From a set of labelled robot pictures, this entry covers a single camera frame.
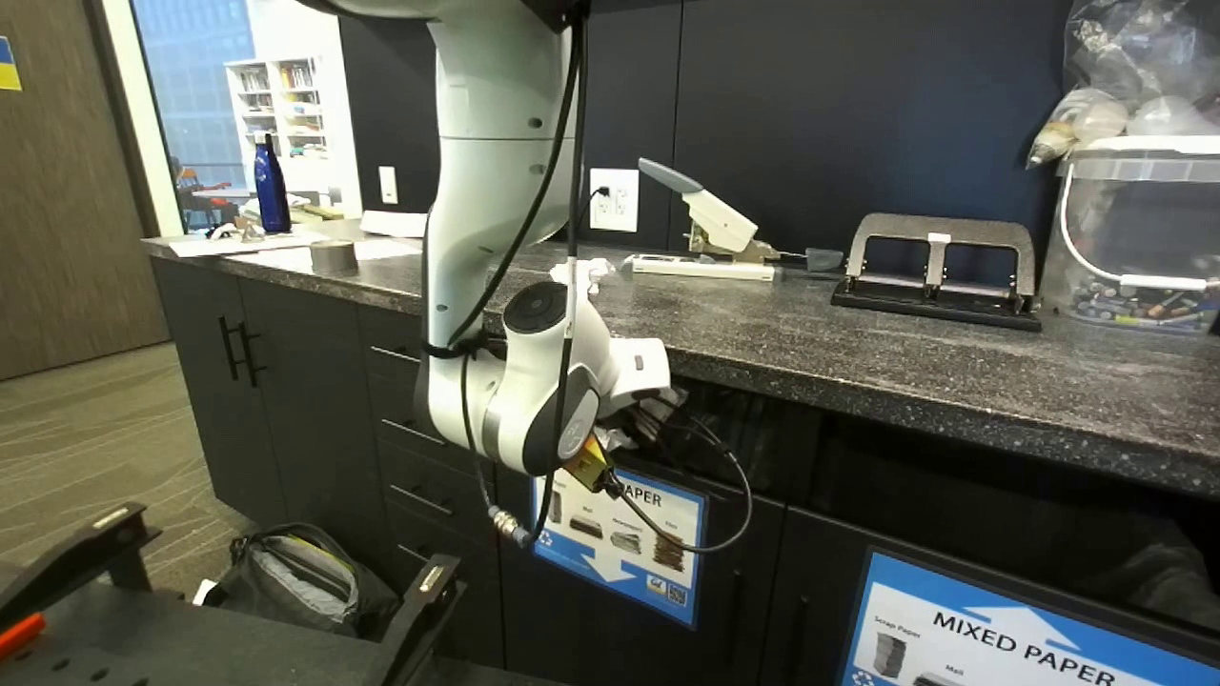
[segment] floor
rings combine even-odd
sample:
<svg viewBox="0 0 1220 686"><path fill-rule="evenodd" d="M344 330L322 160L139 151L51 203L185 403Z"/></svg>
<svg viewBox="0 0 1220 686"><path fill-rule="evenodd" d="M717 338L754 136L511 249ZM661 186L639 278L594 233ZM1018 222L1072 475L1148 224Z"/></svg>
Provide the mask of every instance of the floor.
<svg viewBox="0 0 1220 686"><path fill-rule="evenodd" d="M166 531L144 549L156 586L225 572L245 517L212 490L175 346L0 386L0 572L114 503Z"/></svg>

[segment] blue bottle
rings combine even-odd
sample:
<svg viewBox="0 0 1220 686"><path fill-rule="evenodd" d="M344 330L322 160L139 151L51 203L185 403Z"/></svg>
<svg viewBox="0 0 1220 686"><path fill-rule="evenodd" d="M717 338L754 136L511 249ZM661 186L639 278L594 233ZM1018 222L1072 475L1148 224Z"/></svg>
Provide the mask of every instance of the blue bottle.
<svg viewBox="0 0 1220 686"><path fill-rule="evenodd" d="M283 186L283 167L274 160L273 132L255 145L255 192L260 192L260 222L265 233L290 233L290 196Z"/></svg>

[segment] black cable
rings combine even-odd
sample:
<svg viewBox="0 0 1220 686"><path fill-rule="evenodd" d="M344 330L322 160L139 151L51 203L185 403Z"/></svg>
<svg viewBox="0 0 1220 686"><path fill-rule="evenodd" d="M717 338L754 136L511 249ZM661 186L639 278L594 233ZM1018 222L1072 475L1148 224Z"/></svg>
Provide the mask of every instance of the black cable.
<svg viewBox="0 0 1220 686"><path fill-rule="evenodd" d="M469 388L464 388L464 382L469 382L469 356L461 356L461 427L464 427L464 450L472 455L472 474L478 474L478 480L481 480L483 507L497 507L492 488L487 488L487 465L483 465L483 459L478 459L478 445L472 445Z"/></svg>
<svg viewBox="0 0 1220 686"><path fill-rule="evenodd" d="M551 182L555 182L555 174L556 174L556 167L560 167L560 151L566 151L566 132L567 132L567 113L571 113L575 78L580 78L580 73L584 73L584 18L571 22L571 56L567 56L567 78L566 78L566 97L560 97L560 121L556 121L556 142L555 142L555 150L551 150L551 164L544 164L542 186L537 186L537 196L536 196L536 203L532 203L532 214L527 214L520 235L514 235L511 249L504 252L504 259L499 259L487 288L481 292L481 302L469 308L469 316L464 316L464 320L457 325L457 330L450 337L450 346L483 316L483 308L487 308L487 302L497 297L497 288L499 288L511 259L522 252L522 244L527 244L527 235L532 235L532 228L536 228L536 217L537 217L537 208L542 208L542 203L544 203L544 196L551 196Z"/></svg>
<svg viewBox="0 0 1220 686"><path fill-rule="evenodd" d="M560 127L556 127L556 142L555 142L555 151L551 151L544 181L542 181L542 186L537 186L537 196L536 196L536 203L532 203L532 214L527 214L527 222L522 222L522 228L520 228L520 235L514 235L514 244L511 244L511 252L504 255L499 269L492 276L492 283L487 283L487 288L481 292L481 302L472 305L472 314L469 314L469 316L461 320L461 327L450 337L450 346L456 346L456 344L472 327L472 320L487 308L487 302L492 302L492 292L499 288L511 259L520 255L522 241L532 235L532 224L536 224L536 217L537 217L537 208L542 208L542 203L544 203L544 196L551 196L555 172L556 172L556 164L560 164L566 131L567 131L567 112L571 112L571 97L575 97L575 78L580 78L580 73L584 73L584 22L571 22L571 56L567 56L567 78L566 78L566 97L560 97L560 100L566 100L566 102L560 102ZM580 252L580 244L575 244L575 214L571 214L571 217L567 217L567 259L571 259L571 269L575 269L575 252ZM560 352L560 379L556 379L556 403L555 403L555 445L560 445L560 429L566 429L567 366L571 366L571 330L567 330L566 352ZM469 386L469 356L461 356L461 427L464 427L464 445L478 450L472 427L469 427L469 388L464 388L464 386ZM542 510L537 510L532 535L520 543L522 549L536 549L536 543L537 543L542 531L544 531L544 510L551 510L551 501L555 501L555 474L556 474L556 470L544 474ZM478 465L478 480L481 480L483 507L487 507L487 510L499 510L497 501L492 501L483 465Z"/></svg>
<svg viewBox="0 0 1220 686"><path fill-rule="evenodd" d="M580 22L571 22L571 65L567 65L567 83L566 88L584 88L584 18ZM575 320L575 286L580 286L580 278L575 278L575 255L580 255L580 233L575 233L575 214L580 214L580 206L584 206L584 164L580 164L580 150L575 150L575 181L571 181L571 217L567 217L567 316ZM566 337L566 352L560 352L560 379L556 379L556 410L555 410L555 442L551 445L560 445L560 435L566 435L566 400L567 400L567 366L571 366L571 327L567 327L567 337ZM542 507L537 507L537 517L536 517L536 526L532 526L532 537L527 537L527 549L536 549L536 543L542 537L542 531L544 531L544 515L551 515L551 501L555 501L555 480L556 480L556 470L551 470L544 474L544 480L542 480Z"/></svg>
<svg viewBox="0 0 1220 686"><path fill-rule="evenodd" d="M655 537L666 537L674 543L684 553L693 553L693 555L713 555L713 553L725 553L734 549L754 524L754 488L750 488L750 475L748 470L740 465L740 459L734 455L734 445L722 442L722 435L713 427L707 427L693 410L692 410L692 424L725 455L725 460L738 470L740 475L740 488L748 497L748 515L740 517L740 526L725 537L725 543L713 543L713 544L686 544L684 537L666 535L661 524L649 517L649 510L622 488L617 474L611 470L607 475L607 490L614 501L622 501L649 531L655 531Z"/></svg>

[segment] label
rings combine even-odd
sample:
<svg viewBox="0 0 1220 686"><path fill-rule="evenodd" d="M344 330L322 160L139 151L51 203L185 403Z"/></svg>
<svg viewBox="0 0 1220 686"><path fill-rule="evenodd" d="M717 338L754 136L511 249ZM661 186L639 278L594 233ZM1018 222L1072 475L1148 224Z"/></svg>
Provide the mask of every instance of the label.
<svg viewBox="0 0 1220 686"><path fill-rule="evenodd" d="M872 555L846 686L1177 686L1218 667Z"/></svg>
<svg viewBox="0 0 1220 686"><path fill-rule="evenodd" d="M0 33L0 93L22 93L22 73L16 69L8 33Z"/></svg>
<svg viewBox="0 0 1220 686"><path fill-rule="evenodd" d="M626 470L617 470L617 480L661 531L686 544L703 543L707 497ZM555 475L551 515L536 555L693 629L697 555L655 537L655 531L622 501L589 490L567 474Z"/></svg>

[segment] countertop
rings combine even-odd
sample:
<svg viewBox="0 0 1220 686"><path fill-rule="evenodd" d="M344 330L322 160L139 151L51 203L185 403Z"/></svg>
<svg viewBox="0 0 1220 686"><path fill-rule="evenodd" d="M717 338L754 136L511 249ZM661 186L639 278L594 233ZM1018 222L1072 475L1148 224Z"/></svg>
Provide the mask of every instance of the countertop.
<svg viewBox="0 0 1220 686"><path fill-rule="evenodd" d="M556 259L555 249L527 252L508 288ZM420 244L369 241L359 264L359 276L313 276L304 249L217 259L245 278L425 314ZM809 278L617 269L594 305L614 337L661 337L684 379L1220 501L1218 337L1064 316L1043 316L1045 330L999 330L863 314L834 308L830 286Z"/></svg>

